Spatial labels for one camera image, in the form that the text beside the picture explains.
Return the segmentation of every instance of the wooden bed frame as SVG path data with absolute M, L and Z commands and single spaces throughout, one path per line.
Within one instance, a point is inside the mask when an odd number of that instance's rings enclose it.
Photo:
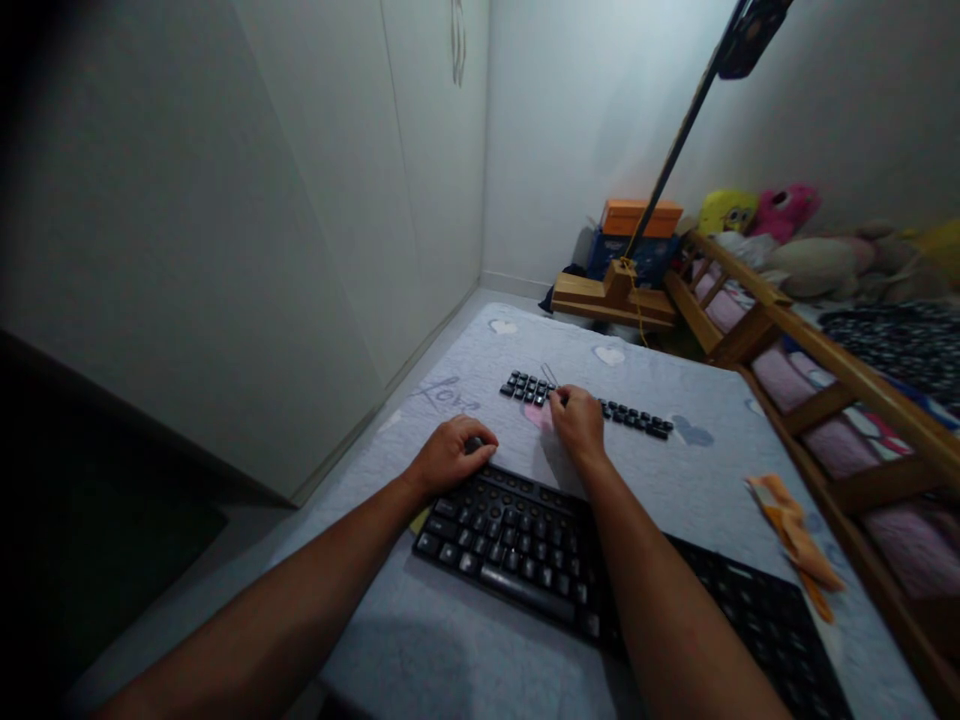
M 937 490 L 960 497 L 960 440 L 868 365 L 797 316 L 789 298 L 719 245 L 693 231 L 684 237 L 681 252 L 680 271 L 669 271 L 664 285 L 706 353 L 705 362 L 735 370 L 747 381 L 930 703 L 941 717 L 960 717 L 960 596 L 911 599 L 858 522 L 869 510 L 920 493 Z M 691 278 L 695 258 L 704 262 Z M 721 274 L 700 300 L 694 288 L 711 265 L 717 265 Z M 724 335 L 706 308 L 731 278 L 757 302 Z M 786 414 L 777 409 L 751 369 L 753 360 L 783 335 L 837 378 Z M 914 455 L 834 481 L 802 436 L 855 402 L 879 415 Z

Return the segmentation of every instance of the person's left hand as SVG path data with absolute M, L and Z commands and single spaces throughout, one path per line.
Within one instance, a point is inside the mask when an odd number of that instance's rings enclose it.
M 467 455 L 466 443 L 472 437 L 486 444 Z M 427 497 L 441 495 L 483 467 L 499 444 L 493 431 L 479 420 L 457 415 L 433 431 L 403 477 Z

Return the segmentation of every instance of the gray floor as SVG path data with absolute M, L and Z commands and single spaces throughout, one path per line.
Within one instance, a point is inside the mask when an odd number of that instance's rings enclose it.
M 389 397 L 373 421 L 331 471 L 338 477 L 353 462 L 359 448 L 365 447 L 376 428 L 400 406 L 477 312 L 487 303 L 509 303 L 528 312 L 543 314 L 537 301 L 480 288 L 450 320 L 423 357 Z M 572 315 L 556 314 L 562 322 L 590 327 L 591 321 Z M 637 342 L 636 330 L 610 326 L 609 332 Z M 297 511 L 250 505 L 228 505 L 221 509 L 230 523 L 190 569 L 120 636 L 84 673 L 68 695 L 72 709 L 85 712 L 102 703 L 120 687 L 172 649 L 190 632 L 212 616 L 228 600 L 249 585 L 262 572 L 273 551 L 292 532 L 301 514 L 308 513 L 317 493 Z M 323 692 L 308 688 L 291 717 L 317 716 Z

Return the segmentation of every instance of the blue box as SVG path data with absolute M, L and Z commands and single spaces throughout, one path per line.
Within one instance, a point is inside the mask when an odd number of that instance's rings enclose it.
M 590 259 L 587 262 L 587 277 L 603 280 L 607 267 L 614 258 L 623 256 L 630 238 L 622 235 L 604 235 L 600 228 L 593 233 L 590 244 Z M 663 282 L 670 261 L 680 247 L 680 238 L 642 238 L 634 248 L 633 260 L 637 264 L 637 287 L 656 289 Z

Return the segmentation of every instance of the hand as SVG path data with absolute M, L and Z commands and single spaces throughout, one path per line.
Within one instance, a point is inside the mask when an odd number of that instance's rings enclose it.
M 561 400 L 566 399 L 566 406 Z M 576 385 L 564 385 L 550 393 L 553 426 L 578 470 L 585 464 L 605 460 L 603 411 L 593 395 Z
M 486 444 L 467 455 L 466 443 L 472 437 Z M 493 431 L 479 420 L 457 415 L 433 431 L 402 477 L 425 497 L 441 495 L 482 468 L 499 444 Z

